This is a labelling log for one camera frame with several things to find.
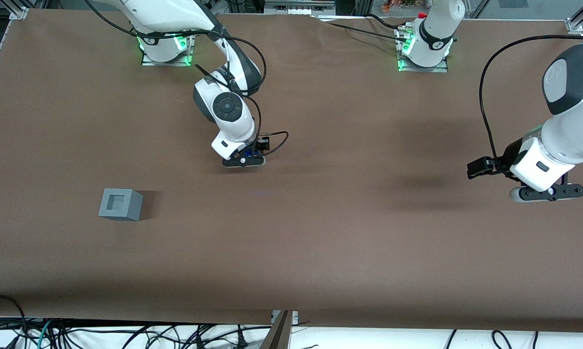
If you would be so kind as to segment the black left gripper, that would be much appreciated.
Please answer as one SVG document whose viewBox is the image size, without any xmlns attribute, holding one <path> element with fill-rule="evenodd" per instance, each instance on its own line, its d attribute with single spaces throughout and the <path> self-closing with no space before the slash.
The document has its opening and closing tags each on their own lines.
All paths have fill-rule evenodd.
<svg viewBox="0 0 583 349">
<path fill-rule="evenodd" d="M 492 169 L 502 169 L 505 172 L 510 172 L 511 166 L 516 162 L 522 140 L 511 142 L 503 152 L 502 156 L 490 157 L 486 156 L 485 160 L 474 160 L 467 164 L 467 177 L 474 179 L 475 177 L 485 176 L 492 173 Z"/>
</svg>

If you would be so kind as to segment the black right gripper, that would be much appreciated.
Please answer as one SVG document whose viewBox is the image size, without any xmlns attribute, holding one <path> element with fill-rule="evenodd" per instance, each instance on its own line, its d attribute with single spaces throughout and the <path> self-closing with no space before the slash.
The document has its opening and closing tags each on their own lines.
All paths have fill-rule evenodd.
<svg viewBox="0 0 583 349">
<path fill-rule="evenodd" d="M 258 139 L 253 140 L 247 152 L 250 152 L 250 155 L 257 155 L 258 152 L 269 152 L 269 150 L 270 150 L 270 138 L 259 137 Z"/>
</svg>

